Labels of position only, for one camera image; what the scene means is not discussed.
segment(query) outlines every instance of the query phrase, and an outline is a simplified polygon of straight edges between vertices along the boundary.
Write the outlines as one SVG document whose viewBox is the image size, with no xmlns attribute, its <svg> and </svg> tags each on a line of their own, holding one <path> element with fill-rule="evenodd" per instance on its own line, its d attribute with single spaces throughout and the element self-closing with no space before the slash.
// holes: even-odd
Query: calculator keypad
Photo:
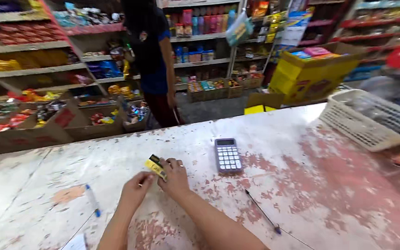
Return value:
<svg viewBox="0 0 400 250">
<path fill-rule="evenodd" d="M 220 171 L 223 170 L 224 172 L 234 172 L 242 169 L 237 147 L 216 147 L 216 151 L 216 154 L 218 155 L 218 165 L 220 167 Z"/>
</svg>

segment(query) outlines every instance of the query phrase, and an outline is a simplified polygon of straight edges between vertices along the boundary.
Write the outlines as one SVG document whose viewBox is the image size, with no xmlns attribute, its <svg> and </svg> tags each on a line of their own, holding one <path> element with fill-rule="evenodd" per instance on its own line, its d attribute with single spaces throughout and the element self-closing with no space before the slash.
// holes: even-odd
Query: concrete floor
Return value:
<svg viewBox="0 0 400 250">
<path fill-rule="evenodd" d="M 248 89 L 243 91 L 243 95 L 239 98 L 193 103 L 189 101 L 186 93 L 177 93 L 175 97 L 177 99 L 177 107 L 180 115 L 186 124 L 191 124 L 243 115 L 248 95 L 255 92 L 257 92 L 256 89 Z M 147 126 L 147 130 L 160 128 L 153 116 L 149 119 Z"/>
</svg>

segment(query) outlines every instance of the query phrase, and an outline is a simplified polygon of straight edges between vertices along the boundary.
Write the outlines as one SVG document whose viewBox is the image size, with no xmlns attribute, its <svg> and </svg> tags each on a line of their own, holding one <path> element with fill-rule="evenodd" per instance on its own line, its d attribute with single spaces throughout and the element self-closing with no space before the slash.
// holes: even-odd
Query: person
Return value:
<svg viewBox="0 0 400 250">
<path fill-rule="evenodd" d="M 144 99 L 162 128 L 184 124 L 175 101 L 169 24 L 154 0 L 121 0 Z"/>
<path fill-rule="evenodd" d="M 215 250 L 269 250 L 262 241 L 241 224 L 204 201 L 188 184 L 186 168 L 181 160 L 160 159 L 167 182 L 158 178 L 158 185 L 191 217 L 209 247 Z M 140 206 L 156 176 L 140 172 L 123 187 L 118 207 L 104 230 L 98 250 L 126 250 L 128 228 L 135 210 Z"/>
</svg>

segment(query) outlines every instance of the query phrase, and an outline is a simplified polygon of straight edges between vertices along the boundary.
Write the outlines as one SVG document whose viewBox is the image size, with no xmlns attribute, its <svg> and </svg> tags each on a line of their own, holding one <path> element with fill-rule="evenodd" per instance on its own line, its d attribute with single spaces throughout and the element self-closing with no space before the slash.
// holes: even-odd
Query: yellow cardboard box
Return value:
<svg viewBox="0 0 400 250">
<path fill-rule="evenodd" d="M 252 93 L 244 110 L 245 115 L 280 109 L 284 94 Z"/>
<path fill-rule="evenodd" d="M 341 56 L 303 60 L 291 54 L 304 48 L 294 48 L 281 55 L 269 83 L 270 93 L 285 94 L 284 104 L 319 99 L 336 88 L 364 57 L 366 50 L 341 42 L 320 45 Z"/>
</svg>

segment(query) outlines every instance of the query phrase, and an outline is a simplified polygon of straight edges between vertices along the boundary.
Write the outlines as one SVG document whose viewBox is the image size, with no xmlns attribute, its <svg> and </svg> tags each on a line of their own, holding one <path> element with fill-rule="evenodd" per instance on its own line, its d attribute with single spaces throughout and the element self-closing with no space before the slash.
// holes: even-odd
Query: purple calculator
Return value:
<svg viewBox="0 0 400 250">
<path fill-rule="evenodd" d="M 232 173 L 242 170 L 234 138 L 216 139 L 215 152 L 219 172 Z"/>
</svg>

